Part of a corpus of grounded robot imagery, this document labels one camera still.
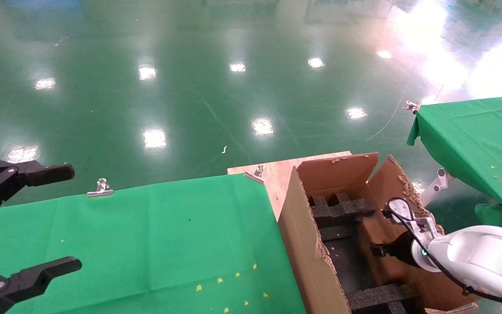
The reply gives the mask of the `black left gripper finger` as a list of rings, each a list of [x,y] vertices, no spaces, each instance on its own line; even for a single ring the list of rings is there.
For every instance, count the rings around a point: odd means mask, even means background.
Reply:
[[[81,268],[79,259],[61,258],[26,268],[9,278],[0,275],[0,314],[5,314],[17,303],[44,294],[54,278]]]
[[[36,160],[9,163],[0,160],[0,206],[24,187],[71,180],[75,170],[69,163],[44,166]]]

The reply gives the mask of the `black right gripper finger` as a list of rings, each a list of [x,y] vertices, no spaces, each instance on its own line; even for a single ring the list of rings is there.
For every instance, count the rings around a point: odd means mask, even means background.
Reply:
[[[392,244],[372,244],[370,245],[370,251],[374,257],[378,258],[394,256]]]

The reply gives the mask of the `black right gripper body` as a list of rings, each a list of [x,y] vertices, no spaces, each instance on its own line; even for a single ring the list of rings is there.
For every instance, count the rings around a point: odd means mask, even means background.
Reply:
[[[410,266],[416,266],[417,263],[412,255],[412,243],[414,241],[414,236],[410,231],[405,231],[400,234],[396,240],[393,241],[393,256],[403,263]]]

